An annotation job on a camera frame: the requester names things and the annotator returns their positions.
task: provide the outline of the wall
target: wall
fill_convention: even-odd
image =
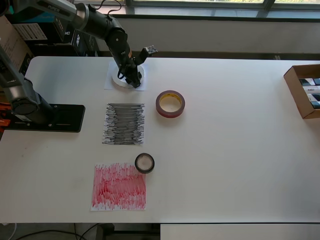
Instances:
[[[320,53],[320,23],[119,19],[133,51]],[[108,48],[99,41],[102,51]]]

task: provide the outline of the small tape roll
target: small tape roll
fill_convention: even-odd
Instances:
[[[164,110],[161,105],[160,105],[160,102],[164,99],[164,98],[167,98],[167,97],[174,97],[176,98],[179,103],[180,103],[180,108],[176,111],[166,111]],[[159,94],[159,96],[156,98],[156,101],[155,101],[155,108],[157,110],[157,112],[165,117],[165,118],[169,118],[169,119],[173,119],[173,118],[176,118],[178,116],[180,116],[184,109],[185,109],[185,105],[186,105],[186,101],[184,99],[184,97],[177,91],[173,91],[173,90],[168,90],[168,91],[164,91],[162,93]]]
[[[155,160],[150,154],[141,153],[136,157],[134,165],[140,173],[148,174],[155,168]]]

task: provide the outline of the paper sheet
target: paper sheet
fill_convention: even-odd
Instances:
[[[102,143],[142,145],[145,136],[144,103],[108,103],[105,111]]]
[[[144,69],[144,79],[141,83],[141,85],[137,88],[124,88],[128,91],[146,91],[147,90],[147,85],[148,85],[148,76],[147,76],[147,64],[144,63],[141,65]],[[118,69],[118,66],[116,64],[116,62],[114,60],[110,61],[109,63],[109,67],[108,67],[108,72],[106,74],[106,80],[105,80],[105,83],[104,83],[104,89],[105,90],[113,90],[113,89],[116,89],[115,87],[115,83],[112,79],[112,73],[115,69]]]
[[[146,175],[134,163],[96,164],[91,211],[146,209]]]

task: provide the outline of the red tape roll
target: red tape roll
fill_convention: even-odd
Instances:
[[[162,101],[162,99],[167,98],[167,97],[174,97],[174,98],[178,99],[178,101],[180,103],[180,108],[177,111],[165,111],[160,106],[160,102]],[[185,102],[184,97],[179,92],[173,91],[173,90],[168,90],[168,91],[164,91],[164,92],[160,93],[155,101],[155,108],[156,108],[157,112],[161,116],[163,116],[165,118],[169,118],[169,119],[173,119],[173,118],[180,116],[185,109],[185,105],[186,105],[186,102]]]

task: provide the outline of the robotic arm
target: robotic arm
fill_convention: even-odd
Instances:
[[[153,46],[145,47],[138,57],[133,57],[127,42],[128,35],[120,23],[114,17],[96,11],[93,5],[72,4],[66,0],[1,0],[0,16],[5,14],[9,6],[13,7],[15,13],[28,7],[52,13],[68,20],[75,29],[105,40],[119,68],[118,77],[125,78],[134,88],[140,86],[142,78],[137,66],[157,52]],[[11,104],[13,114],[21,120],[47,125],[55,118],[52,106],[34,91],[32,82],[15,69],[1,47],[0,86]]]
[[[72,4],[66,0],[12,0],[12,6],[15,13],[27,7],[52,13],[69,21],[75,29],[105,40],[119,68],[118,77],[125,78],[134,88],[140,86],[141,80],[137,66],[157,52],[153,46],[145,47],[138,57],[133,57],[127,43],[128,35],[120,23],[96,11],[93,5]]]

